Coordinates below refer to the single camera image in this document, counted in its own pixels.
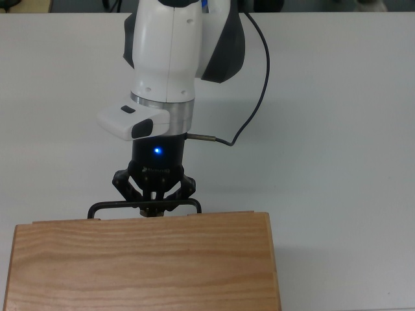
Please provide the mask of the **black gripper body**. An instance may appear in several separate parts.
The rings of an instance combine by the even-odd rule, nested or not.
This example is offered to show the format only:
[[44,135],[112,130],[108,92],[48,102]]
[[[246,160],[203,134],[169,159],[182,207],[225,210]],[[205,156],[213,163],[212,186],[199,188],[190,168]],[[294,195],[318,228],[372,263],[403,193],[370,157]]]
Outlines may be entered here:
[[138,139],[132,145],[128,173],[144,196],[163,196],[184,176],[185,135]]

